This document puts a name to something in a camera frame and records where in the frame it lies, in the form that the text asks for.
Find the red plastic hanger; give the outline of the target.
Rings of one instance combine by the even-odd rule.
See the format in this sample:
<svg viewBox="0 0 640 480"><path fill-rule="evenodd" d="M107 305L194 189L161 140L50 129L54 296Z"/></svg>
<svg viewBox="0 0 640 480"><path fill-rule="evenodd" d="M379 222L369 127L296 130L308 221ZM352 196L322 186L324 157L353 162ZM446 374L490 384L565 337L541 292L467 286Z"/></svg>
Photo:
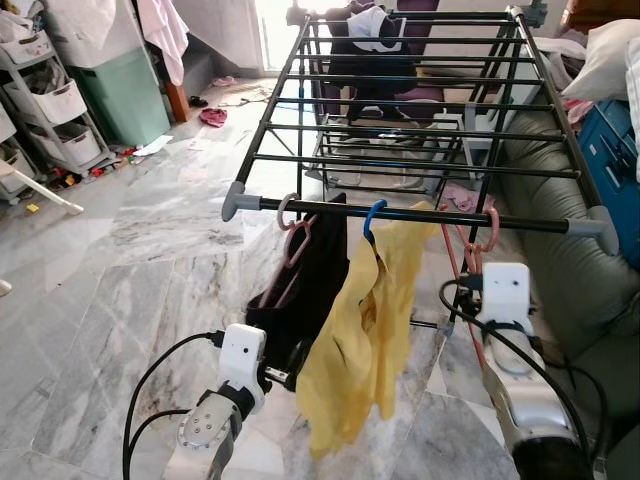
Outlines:
<svg viewBox="0 0 640 480"><path fill-rule="evenodd" d="M472 265L483 264L483 255L493 251L493 248L500 243L500 215L495 207L486 207L485 214L493 220L493 225L490 227L489 241L483 244L476 244L474 241L468 241L463 239L462 241L462 256L463 261L470 261ZM445 251L447 251L448 259L451 261L451 269L453 271L454 278L461 278L462 269L458 264L458 259L454 256L453 243L451 233L457 233L458 236L462 236L462 230L460 225L443 224L440 225L442 230L442 238L445 244ZM470 334L472 346L475 349L475 356L477 365L483 369L485 366L485 355L483 343L477 338L475 330L471 326L466 326L466 332Z"/></svg>

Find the blue plastic hanger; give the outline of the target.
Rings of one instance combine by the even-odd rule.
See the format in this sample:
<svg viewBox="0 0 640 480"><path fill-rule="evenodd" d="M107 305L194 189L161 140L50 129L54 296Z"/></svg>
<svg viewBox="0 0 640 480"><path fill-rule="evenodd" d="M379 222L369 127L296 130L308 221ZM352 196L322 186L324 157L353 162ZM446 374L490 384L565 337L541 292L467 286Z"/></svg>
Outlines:
<svg viewBox="0 0 640 480"><path fill-rule="evenodd" d="M374 204L372 204L366 211L362 232L364 232L364 238L371 244L371 246L375 246L376 244L375 234L372 233L372 220L374 220L376 215L378 215L379 212L387 206L388 201L384 200L384 198L380 198L380 200L374 202Z"/></svg>

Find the black shirt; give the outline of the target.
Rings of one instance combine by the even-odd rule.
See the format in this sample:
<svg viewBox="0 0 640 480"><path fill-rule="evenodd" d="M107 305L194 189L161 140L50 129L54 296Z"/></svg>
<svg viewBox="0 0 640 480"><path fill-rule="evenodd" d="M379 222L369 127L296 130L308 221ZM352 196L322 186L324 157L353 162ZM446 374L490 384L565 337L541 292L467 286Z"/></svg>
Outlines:
<svg viewBox="0 0 640 480"><path fill-rule="evenodd" d="M310 212L308 227L285 236L282 265L268 288L246 306L244 323L266 333L266 343L303 343L303 364L323 328L348 271L347 218Z"/></svg>

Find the yellow polo shirt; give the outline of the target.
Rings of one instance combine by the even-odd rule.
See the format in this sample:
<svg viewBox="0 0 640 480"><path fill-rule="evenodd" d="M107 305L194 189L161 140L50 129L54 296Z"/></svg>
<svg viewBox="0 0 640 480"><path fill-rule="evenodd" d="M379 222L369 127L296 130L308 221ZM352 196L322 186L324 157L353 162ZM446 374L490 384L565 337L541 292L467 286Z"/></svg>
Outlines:
<svg viewBox="0 0 640 480"><path fill-rule="evenodd" d="M358 239L296 384L315 460L356 442L372 407L385 420L396 412L422 252L439 232L436 224L396 220L375 225L374 241Z"/></svg>

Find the green leather sofa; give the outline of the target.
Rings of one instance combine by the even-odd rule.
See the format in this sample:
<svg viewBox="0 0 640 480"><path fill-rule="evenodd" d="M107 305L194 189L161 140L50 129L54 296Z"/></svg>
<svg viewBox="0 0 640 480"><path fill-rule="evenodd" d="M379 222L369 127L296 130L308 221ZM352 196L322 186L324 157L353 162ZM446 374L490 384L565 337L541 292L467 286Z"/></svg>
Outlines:
<svg viewBox="0 0 640 480"><path fill-rule="evenodd" d="M558 178L572 169L563 143L540 141L559 128L548 111L517 111L506 132L500 166L518 168L499 175L503 214L516 218L584 219L588 201L579 180ZM608 255L593 238L520 230L517 233L538 293L541 317L559 353L575 367L580 407L600 416L593 384L604 390L611 426L605 475L608 480L640 480L640 276L621 256Z"/></svg>

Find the pink cloth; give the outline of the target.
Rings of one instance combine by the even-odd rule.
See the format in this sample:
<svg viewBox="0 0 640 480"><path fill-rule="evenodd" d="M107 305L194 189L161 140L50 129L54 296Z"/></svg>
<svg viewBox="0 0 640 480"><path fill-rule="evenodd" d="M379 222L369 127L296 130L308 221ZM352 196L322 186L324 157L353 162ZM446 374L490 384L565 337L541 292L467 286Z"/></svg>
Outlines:
<svg viewBox="0 0 640 480"><path fill-rule="evenodd" d="M495 209L492 196L486 196L481 202L481 195L475 189L468 189L460 184L445 183L440 193L440 201L436 209L451 212L480 212L486 214Z"/></svg>

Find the black metal drying rack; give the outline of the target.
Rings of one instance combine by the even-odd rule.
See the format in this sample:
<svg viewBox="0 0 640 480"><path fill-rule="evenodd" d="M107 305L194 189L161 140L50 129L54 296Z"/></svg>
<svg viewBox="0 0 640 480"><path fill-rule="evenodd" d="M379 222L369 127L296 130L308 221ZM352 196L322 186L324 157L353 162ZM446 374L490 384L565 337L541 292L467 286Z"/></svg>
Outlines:
<svg viewBox="0 0 640 480"><path fill-rule="evenodd" d="M609 255L620 252L620 237L602 204L570 119L556 90L547 59L536 45L531 6L508 6L502 12L396 12L374 5L346 20L344 40L361 54L332 54L329 22L323 12L292 6L288 22L298 29L271 91L259 127L253 132L242 164L221 202L221 219L237 212L329 212L365 218L370 206L343 204L323 196L317 200L285 200L247 191L252 169L260 163L288 163L298 177L311 177L323 192L330 189L378 192L380 195L422 195L431 200L424 212L384 207L376 218L429 221L476 230L493 220L480 212L436 209L445 183L475 189L481 202L500 175L518 168L500 166L500 152L518 134L506 132L509 116L549 113L559 128L540 141L563 143L572 169L558 178L579 180L588 201L584 219L516 218L499 214L500 228L534 230L593 238ZM428 37L380 35L389 18L430 26ZM332 60L412 61L415 76L333 76ZM339 99L325 99L320 83L413 82L439 87L442 101L355 100L351 88Z"/></svg>

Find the blue storage box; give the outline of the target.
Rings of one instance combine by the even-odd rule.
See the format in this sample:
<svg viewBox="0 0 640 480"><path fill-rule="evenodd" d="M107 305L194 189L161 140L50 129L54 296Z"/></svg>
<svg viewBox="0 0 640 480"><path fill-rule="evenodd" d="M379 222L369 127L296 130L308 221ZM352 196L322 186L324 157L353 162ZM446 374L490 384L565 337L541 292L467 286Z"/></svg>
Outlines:
<svg viewBox="0 0 640 480"><path fill-rule="evenodd" d="M637 142L630 109L623 100L595 102L582 119L579 146L620 237L620 252L640 268L640 191Z"/></svg>

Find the purple chair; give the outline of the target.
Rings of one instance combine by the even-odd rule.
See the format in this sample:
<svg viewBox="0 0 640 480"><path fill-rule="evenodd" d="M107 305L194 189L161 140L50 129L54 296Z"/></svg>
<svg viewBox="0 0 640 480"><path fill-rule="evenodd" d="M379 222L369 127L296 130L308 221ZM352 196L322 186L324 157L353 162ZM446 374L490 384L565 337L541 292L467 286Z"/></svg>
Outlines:
<svg viewBox="0 0 640 480"><path fill-rule="evenodd" d="M397 12L435 12L440 0L396 0ZM326 10L323 18L329 22L330 36L338 37L330 44L332 54L361 54L362 50L352 42L344 40L348 35L346 20L353 14L365 12L375 5L375 0L351 0L346 6ZM428 37L430 26L421 23L404 23L402 18L389 18L381 24L380 35L399 37ZM401 60L332 60L325 68L333 76L415 76L412 61ZM320 92L325 99L339 99L344 88L351 88L355 100L394 101L442 101L444 92L439 87L420 86L413 82L366 82L366 83L320 83Z"/></svg>

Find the white paper sheet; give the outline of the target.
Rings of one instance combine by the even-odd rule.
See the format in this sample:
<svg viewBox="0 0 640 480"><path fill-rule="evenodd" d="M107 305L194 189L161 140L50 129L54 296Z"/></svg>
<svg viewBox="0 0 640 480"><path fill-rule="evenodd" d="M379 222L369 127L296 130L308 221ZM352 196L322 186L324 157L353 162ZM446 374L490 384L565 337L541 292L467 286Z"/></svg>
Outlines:
<svg viewBox="0 0 640 480"><path fill-rule="evenodd" d="M147 143L145 146L136 148L132 155L136 157L143 157L157 154L157 152L163 150L163 148L172 140L172 134L161 134L161 136L157 137L156 140Z"/></svg>

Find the white pillow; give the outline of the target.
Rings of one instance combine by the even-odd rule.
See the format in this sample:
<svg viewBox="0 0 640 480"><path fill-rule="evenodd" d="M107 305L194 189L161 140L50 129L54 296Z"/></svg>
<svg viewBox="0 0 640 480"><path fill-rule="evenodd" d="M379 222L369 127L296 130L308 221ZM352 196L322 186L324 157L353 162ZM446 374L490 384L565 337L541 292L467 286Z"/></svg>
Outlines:
<svg viewBox="0 0 640 480"><path fill-rule="evenodd" d="M591 29L584 67L562 95L586 101L627 100L628 45L640 40L640 19L618 19Z"/></svg>
<svg viewBox="0 0 640 480"><path fill-rule="evenodd" d="M625 72L628 108L639 118L640 114L640 38L631 38L625 50Z"/></svg>

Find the brown wooden cabinet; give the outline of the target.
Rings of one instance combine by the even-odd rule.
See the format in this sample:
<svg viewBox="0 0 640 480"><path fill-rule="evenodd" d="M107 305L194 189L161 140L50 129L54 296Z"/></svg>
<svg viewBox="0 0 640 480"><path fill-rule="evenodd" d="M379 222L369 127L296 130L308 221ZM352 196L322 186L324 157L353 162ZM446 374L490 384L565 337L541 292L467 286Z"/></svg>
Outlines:
<svg viewBox="0 0 640 480"><path fill-rule="evenodd" d="M561 26L588 33L618 19L640 17L640 0L567 0Z"/></svg>

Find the green laundry bin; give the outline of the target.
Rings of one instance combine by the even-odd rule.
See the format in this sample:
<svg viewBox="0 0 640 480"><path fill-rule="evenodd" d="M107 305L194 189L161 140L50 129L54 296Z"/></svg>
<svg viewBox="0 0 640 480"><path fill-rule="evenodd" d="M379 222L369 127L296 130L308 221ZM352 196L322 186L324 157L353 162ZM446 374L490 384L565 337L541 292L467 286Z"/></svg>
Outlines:
<svg viewBox="0 0 640 480"><path fill-rule="evenodd" d="M145 146L172 127L131 0L45 0L47 29L111 145Z"/></svg>

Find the white drawer trolley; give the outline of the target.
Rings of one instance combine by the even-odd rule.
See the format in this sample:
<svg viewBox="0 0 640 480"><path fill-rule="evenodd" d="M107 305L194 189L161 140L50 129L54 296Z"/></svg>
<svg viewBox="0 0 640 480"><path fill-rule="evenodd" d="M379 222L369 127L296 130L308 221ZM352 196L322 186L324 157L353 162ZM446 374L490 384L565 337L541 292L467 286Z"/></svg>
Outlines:
<svg viewBox="0 0 640 480"><path fill-rule="evenodd" d="M65 184L101 177L113 159L88 102L40 18L0 6L0 100L41 163Z"/></svg>

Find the pink towel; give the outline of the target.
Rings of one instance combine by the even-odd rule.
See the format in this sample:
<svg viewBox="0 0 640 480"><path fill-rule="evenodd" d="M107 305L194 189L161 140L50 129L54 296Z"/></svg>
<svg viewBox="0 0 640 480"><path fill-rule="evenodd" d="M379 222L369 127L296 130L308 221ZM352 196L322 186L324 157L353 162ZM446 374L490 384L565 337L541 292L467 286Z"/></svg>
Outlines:
<svg viewBox="0 0 640 480"><path fill-rule="evenodd" d="M161 52L169 81L182 86L186 79L182 58L189 45L189 29L173 0L134 0L134 9L143 38Z"/></svg>

